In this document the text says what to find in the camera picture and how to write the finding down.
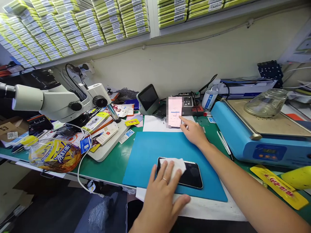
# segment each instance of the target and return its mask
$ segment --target green workbench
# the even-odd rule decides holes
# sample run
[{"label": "green workbench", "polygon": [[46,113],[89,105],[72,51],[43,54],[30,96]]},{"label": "green workbench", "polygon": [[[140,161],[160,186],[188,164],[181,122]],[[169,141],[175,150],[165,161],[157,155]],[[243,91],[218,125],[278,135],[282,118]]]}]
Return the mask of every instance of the green workbench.
[{"label": "green workbench", "polygon": [[[208,140],[214,144],[223,154],[227,157],[231,158],[230,155],[226,152],[224,146],[221,143],[221,140],[218,137],[217,131],[219,128],[216,124],[210,123],[207,117],[200,116],[198,119],[194,117],[194,119],[201,126],[205,128],[206,137]],[[142,132],[143,127],[137,128],[132,126],[131,129],[135,132],[130,138],[128,138],[122,145],[118,143],[115,148],[110,152],[109,156],[103,162],[96,162],[91,157],[85,157],[81,167],[80,167],[80,175],[86,178],[101,180],[107,183],[122,185],[123,176],[125,173],[125,169],[131,154],[131,149],[133,147],[134,138],[137,132]],[[0,148],[0,156],[1,154],[12,156],[15,159],[28,161],[28,153],[22,151],[17,154],[11,154],[10,150]],[[234,158],[234,162],[239,165],[242,169],[255,175],[250,171],[250,168],[255,166],[256,164],[241,162]],[[266,166],[272,171],[276,172],[287,172],[289,169],[280,168],[280,167],[272,167]],[[72,173],[77,173],[78,168],[75,168]],[[280,197],[276,192],[274,192],[270,187],[268,189],[273,192],[275,195]],[[304,196],[311,203],[311,196],[305,191],[298,191],[302,196]],[[303,217],[309,224],[311,224],[311,204],[307,205],[303,209],[297,211],[295,210],[301,217]]]}]

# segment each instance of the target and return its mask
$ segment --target finger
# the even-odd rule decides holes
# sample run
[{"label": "finger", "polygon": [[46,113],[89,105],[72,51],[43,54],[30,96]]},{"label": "finger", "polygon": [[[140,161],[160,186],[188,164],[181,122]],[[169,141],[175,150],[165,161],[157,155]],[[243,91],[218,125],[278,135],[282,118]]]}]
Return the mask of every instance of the finger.
[{"label": "finger", "polygon": [[160,182],[161,181],[161,179],[163,178],[163,175],[164,175],[166,167],[167,167],[167,161],[165,160],[163,162],[163,164],[161,164],[161,168],[160,168],[160,170],[158,172],[158,175],[156,176],[156,179],[155,179],[156,182]]},{"label": "finger", "polygon": [[172,175],[172,170],[173,170],[173,167],[174,167],[174,161],[170,161],[169,164],[168,164],[168,168],[166,169],[164,175],[163,175],[163,178],[166,180],[163,180],[161,182],[165,183],[166,185],[169,184],[169,181],[171,179],[171,175]]},{"label": "finger", "polygon": [[182,116],[179,116],[179,118],[180,118],[183,122],[185,122],[187,125],[193,124],[193,123],[194,123],[193,121],[187,120],[187,119],[183,118]]},{"label": "finger", "polygon": [[185,125],[180,125],[180,129],[184,132],[184,134],[186,134],[188,132]]},{"label": "finger", "polygon": [[181,212],[181,210],[185,207],[185,205],[190,202],[190,200],[191,200],[190,196],[186,194],[181,195],[179,198],[177,198],[177,200],[175,201],[173,205],[173,210],[172,210],[173,216],[177,217],[179,213]]},{"label": "finger", "polygon": [[156,165],[154,164],[151,170],[150,178],[149,178],[149,184],[153,183],[155,180],[155,175],[156,175]]},{"label": "finger", "polygon": [[175,192],[181,175],[181,170],[178,169],[173,179],[169,182],[168,186],[172,192]]}]

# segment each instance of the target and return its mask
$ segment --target spray bottle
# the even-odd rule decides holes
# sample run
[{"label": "spray bottle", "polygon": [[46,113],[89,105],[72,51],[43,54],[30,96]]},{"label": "spray bottle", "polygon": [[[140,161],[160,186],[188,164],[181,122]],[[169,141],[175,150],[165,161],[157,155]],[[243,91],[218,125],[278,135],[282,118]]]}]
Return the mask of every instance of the spray bottle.
[{"label": "spray bottle", "polygon": [[220,83],[220,79],[215,79],[212,83],[211,87],[208,87],[205,91],[203,100],[202,100],[202,107],[204,108],[204,111],[210,111],[215,99],[218,95],[219,89],[218,84]]}]

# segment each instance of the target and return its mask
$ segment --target blue silicone mat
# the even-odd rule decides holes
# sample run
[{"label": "blue silicone mat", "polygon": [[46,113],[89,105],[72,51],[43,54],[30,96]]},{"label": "blue silicone mat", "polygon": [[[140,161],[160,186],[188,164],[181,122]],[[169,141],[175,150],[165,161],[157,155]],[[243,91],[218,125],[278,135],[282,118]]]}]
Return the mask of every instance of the blue silicone mat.
[{"label": "blue silicone mat", "polygon": [[219,177],[202,152],[182,132],[137,132],[122,183],[146,188],[159,157],[182,158],[199,165],[202,189],[178,185],[177,194],[227,202]]}]

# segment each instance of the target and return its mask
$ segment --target microscope focus knob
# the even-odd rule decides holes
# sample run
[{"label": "microscope focus knob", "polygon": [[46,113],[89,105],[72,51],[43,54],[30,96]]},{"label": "microscope focus knob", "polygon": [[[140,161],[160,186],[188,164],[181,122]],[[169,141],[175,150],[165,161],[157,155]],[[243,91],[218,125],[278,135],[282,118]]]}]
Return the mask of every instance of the microscope focus knob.
[{"label": "microscope focus knob", "polygon": [[79,111],[82,109],[82,105],[77,102],[70,102],[68,107],[74,111]]},{"label": "microscope focus knob", "polygon": [[108,101],[101,95],[97,95],[93,98],[93,104],[96,107],[106,107],[108,104]]}]

